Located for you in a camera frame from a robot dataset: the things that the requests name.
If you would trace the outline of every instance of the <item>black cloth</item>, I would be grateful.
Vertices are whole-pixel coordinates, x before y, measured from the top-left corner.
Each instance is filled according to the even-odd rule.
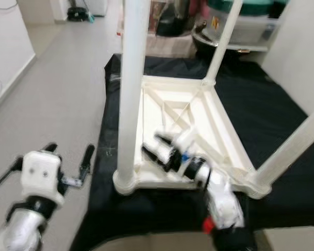
[[[146,57],[146,75],[202,79],[208,63]],[[113,187],[117,166],[120,56],[105,67],[106,106],[93,171],[88,211],[71,250],[90,250],[110,239],[146,233],[200,231],[207,209],[198,191]],[[223,62],[216,91],[255,168],[306,119],[306,114],[251,62]],[[314,144],[273,184],[262,200],[237,193],[251,229],[314,225]]]

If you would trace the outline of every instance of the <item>doorway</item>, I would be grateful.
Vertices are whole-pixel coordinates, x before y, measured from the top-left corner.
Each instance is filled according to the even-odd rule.
[[[51,0],[17,0],[36,56],[39,58],[63,28],[55,21]]]

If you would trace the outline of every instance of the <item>white wall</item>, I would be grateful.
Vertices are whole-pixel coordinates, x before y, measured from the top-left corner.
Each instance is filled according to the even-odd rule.
[[[0,8],[12,6],[15,2],[0,0]],[[18,6],[11,10],[0,10],[0,94],[33,56],[34,51]]]
[[[292,0],[262,68],[307,113],[314,111],[314,0]]]
[[[50,0],[17,0],[17,2],[26,24],[54,24]]]
[[[53,16],[55,20],[64,21],[67,19],[68,8],[70,3],[68,0],[50,0]]]

